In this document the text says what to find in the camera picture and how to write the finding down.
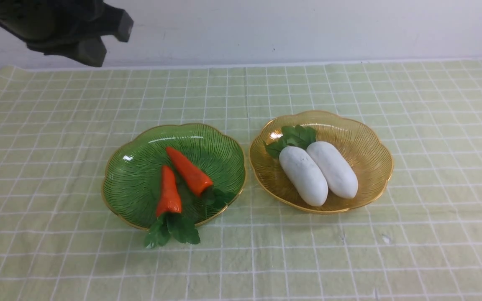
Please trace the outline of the black gripper at left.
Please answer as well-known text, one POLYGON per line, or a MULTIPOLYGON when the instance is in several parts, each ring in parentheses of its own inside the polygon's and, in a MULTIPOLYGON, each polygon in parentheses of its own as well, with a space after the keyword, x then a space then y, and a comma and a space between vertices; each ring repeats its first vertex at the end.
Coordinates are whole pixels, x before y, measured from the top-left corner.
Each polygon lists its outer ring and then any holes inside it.
POLYGON ((129 13, 103 0, 0 0, 0 27, 29 50, 101 67, 107 55, 103 36, 128 42, 129 13))

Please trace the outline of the black arm at left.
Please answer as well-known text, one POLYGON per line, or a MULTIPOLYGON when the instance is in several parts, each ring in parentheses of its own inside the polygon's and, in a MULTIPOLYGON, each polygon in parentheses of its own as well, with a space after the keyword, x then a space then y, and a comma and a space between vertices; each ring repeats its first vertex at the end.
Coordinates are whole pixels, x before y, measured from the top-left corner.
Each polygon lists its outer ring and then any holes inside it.
POLYGON ((134 25, 121 8, 103 0, 0 0, 0 27, 29 50, 101 67, 102 36, 128 42, 134 25))

